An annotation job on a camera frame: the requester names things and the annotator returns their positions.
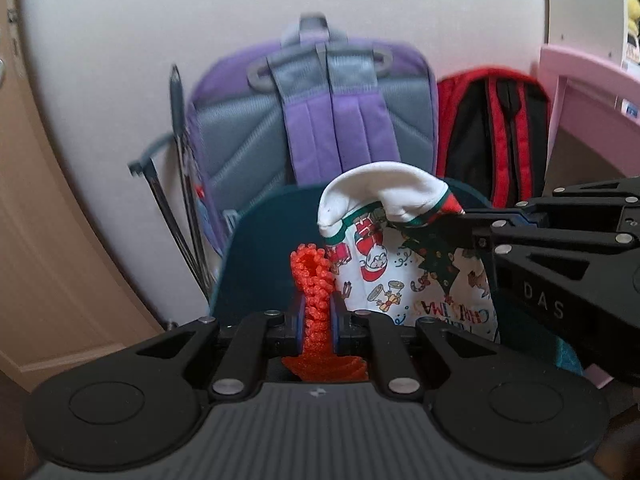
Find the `christmas fabric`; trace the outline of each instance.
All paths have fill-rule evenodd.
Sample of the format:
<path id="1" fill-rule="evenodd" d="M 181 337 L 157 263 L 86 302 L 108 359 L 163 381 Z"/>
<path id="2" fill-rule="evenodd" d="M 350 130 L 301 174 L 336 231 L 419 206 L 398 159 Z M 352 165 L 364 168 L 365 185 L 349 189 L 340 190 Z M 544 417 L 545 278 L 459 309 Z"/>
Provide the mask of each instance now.
<path id="1" fill-rule="evenodd" d="M 482 261 L 430 228 L 447 214 L 464 214 L 447 184 L 400 162 L 374 162 L 332 181 L 318 227 L 347 309 L 384 312 L 397 325 L 435 317 L 497 342 Z"/>

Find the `orange crochet fabric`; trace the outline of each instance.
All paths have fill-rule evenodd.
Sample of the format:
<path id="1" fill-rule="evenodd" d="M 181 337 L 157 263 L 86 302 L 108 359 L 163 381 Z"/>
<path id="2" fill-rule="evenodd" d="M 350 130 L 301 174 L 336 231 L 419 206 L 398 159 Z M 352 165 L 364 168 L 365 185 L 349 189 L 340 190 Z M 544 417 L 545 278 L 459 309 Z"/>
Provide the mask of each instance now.
<path id="1" fill-rule="evenodd" d="M 367 364 L 363 359 L 338 357 L 332 349 L 329 296 L 334 276 L 324 249 L 301 244 L 291 253 L 290 262 L 294 282 L 305 295 L 305 336 L 302 354 L 283 358 L 283 364 L 303 381 L 365 381 Z"/>

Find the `red and black backpack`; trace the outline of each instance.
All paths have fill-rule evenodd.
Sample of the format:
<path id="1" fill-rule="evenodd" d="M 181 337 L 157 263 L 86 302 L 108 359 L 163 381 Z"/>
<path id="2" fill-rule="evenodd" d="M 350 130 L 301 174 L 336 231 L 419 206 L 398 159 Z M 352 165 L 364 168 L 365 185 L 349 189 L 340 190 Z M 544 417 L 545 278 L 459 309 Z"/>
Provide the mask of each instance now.
<path id="1" fill-rule="evenodd" d="M 438 83 L 436 176 L 476 188 L 497 208 L 541 196 L 549 99 L 540 83 L 505 68 L 481 68 Z"/>

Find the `door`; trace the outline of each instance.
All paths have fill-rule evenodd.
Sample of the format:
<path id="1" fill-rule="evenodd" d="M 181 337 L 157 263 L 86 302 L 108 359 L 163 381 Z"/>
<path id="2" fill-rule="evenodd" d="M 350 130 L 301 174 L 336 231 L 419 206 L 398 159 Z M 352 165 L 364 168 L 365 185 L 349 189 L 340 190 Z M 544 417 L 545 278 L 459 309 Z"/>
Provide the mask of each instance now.
<path id="1" fill-rule="evenodd" d="M 11 1 L 0 0 L 0 370 L 31 390 L 161 328 L 63 176 L 31 95 L 17 24 L 9 23 Z"/>

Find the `teal bin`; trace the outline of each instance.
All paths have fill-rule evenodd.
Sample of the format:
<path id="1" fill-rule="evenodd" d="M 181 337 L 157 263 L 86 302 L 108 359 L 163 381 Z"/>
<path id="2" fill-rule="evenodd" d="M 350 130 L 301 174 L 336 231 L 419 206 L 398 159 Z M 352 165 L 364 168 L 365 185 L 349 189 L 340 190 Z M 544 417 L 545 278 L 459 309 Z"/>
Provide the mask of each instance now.
<path id="1" fill-rule="evenodd" d="M 447 180 L 465 209 L 491 207 L 475 189 Z M 212 316 L 238 324 L 252 312 L 288 310 L 294 295 L 289 255 L 300 244 L 323 246 L 317 216 L 322 186 L 279 188 L 240 218 L 210 301 Z M 486 266 L 490 283 L 492 270 Z M 558 367 L 581 373 L 574 350 L 522 309 L 492 290 L 501 343 Z"/>

